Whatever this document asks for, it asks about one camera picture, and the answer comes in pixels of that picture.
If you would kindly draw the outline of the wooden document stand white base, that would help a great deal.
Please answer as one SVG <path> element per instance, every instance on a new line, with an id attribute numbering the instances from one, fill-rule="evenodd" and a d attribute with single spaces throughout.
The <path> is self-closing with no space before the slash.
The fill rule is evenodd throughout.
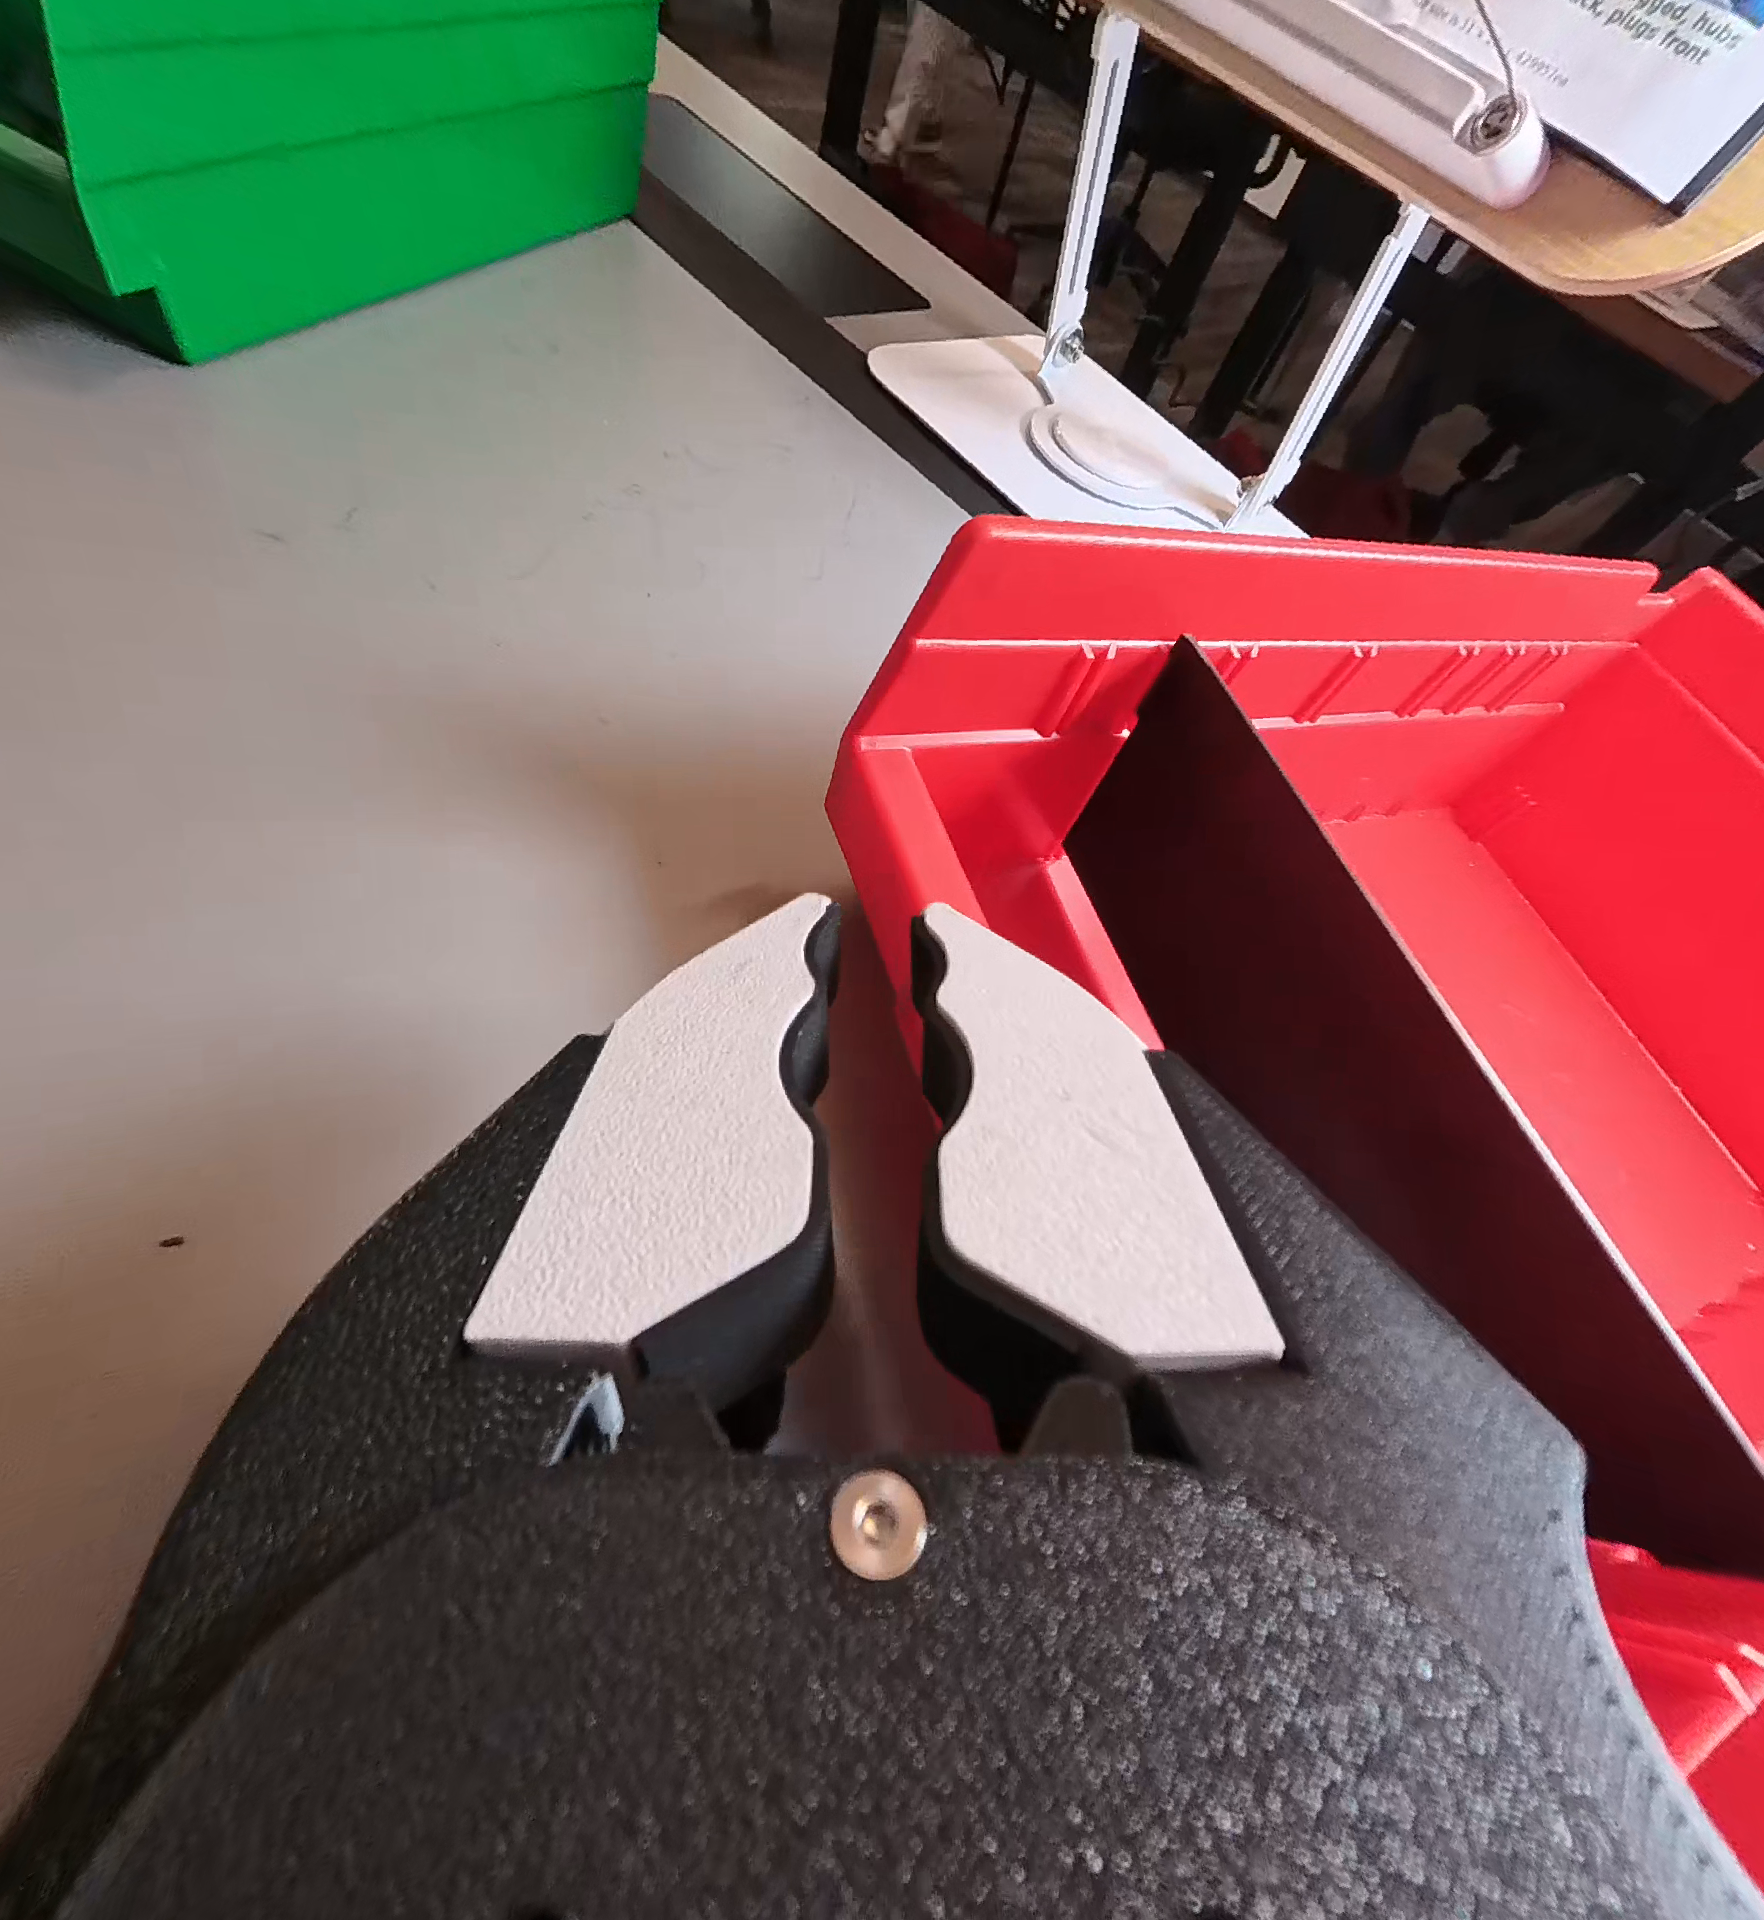
<path id="1" fill-rule="evenodd" d="M 1086 353 L 1090 269 L 1139 34 L 1396 204 L 1270 467 L 1247 480 Z M 1276 500 L 1431 227 L 1558 296 L 1680 284 L 1764 243 L 1764 130 L 1704 196 L 1671 211 L 1546 132 L 1516 81 L 1429 33 L 1421 4 L 1095 4 L 1076 170 L 1042 329 L 887 344 L 871 348 L 868 371 L 1030 516 L 1285 534 Z"/>

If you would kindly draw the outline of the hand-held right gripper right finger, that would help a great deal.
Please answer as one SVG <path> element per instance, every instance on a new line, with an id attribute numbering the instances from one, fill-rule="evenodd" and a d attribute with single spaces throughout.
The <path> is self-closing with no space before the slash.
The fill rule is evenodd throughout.
<path id="1" fill-rule="evenodd" d="M 924 1339 L 995 1420 L 1062 1380 L 1276 1366 L 1282 1331 L 1157 1079 L 1076 979 L 936 902 L 911 930 Z"/>

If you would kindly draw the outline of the green plastic bin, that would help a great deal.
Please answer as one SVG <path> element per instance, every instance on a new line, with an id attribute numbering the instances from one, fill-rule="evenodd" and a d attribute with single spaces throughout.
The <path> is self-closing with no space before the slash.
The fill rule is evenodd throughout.
<path id="1" fill-rule="evenodd" d="M 658 7 L 3 2 L 0 259 L 197 365 L 628 215 Z"/>

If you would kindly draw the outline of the red plastic bin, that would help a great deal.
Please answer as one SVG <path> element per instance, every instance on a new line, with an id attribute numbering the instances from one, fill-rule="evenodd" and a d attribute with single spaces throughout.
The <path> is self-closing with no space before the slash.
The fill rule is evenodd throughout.
<path id="1" fill-rule="evenodd" d="M 826 812 L 898 993 L 951 903 L 1161 1044 L 1065 840 L 1192 638 L 1764 1463 L 1764 611 L 1718 574 L 976 519 Z M 1592 1536 L 1764 1892 L 1764 1578 Z"/>

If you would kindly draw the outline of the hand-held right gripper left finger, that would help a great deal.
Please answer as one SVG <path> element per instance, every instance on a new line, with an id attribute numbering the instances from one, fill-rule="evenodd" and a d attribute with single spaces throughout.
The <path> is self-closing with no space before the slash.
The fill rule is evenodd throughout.
<path id="1" fill-rule="evenodd" d="M 777 1420 L 833 1295 L 816 1100 L 841 905 L 798 895 L 628 1005 L 464 1325 L 478 1356 Z"/>

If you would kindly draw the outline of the black bin divider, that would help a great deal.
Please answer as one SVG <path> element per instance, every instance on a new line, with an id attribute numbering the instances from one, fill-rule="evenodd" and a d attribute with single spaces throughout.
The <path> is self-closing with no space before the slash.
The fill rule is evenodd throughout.
<path id="1" fill-rule="evenodd" d="M 1192 638 L 1066 834 L 1159 1043 L 1589 1465 L 1591 1535 L 1764 1578 L 1764 1463 Z"/>

